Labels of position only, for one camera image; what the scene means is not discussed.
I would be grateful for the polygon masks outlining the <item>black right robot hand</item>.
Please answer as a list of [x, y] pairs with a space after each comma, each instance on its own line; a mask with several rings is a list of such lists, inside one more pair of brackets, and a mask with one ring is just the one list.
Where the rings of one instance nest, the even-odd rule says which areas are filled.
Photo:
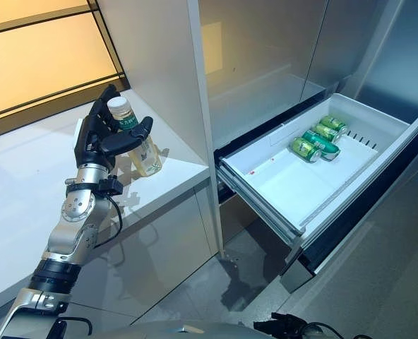
[[320, 334], [321, 329], [317, 326], [308, 327], [302, 330], [308, 323], [291, 314], [279, 314], [273, 312], [271, 320], [255, 321], [253, 328], [274, 338], [303, 338], [303, 335]]

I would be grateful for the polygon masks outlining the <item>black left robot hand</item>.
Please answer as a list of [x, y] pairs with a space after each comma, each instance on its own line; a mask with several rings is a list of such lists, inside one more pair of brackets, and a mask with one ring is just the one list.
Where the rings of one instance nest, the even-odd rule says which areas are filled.
[[143, 118], [131, 129], [120, 130], [120, 121], [112, 116], [107, 106], [110, 99], [120, 96], [116, 87], [109, 84], [94, 101], [80, 127], [74, 148], [77, 167], [93, 163], [112, 170], [117, 155], [133, 150], [149, 136], [153, 127], [152, 117]]

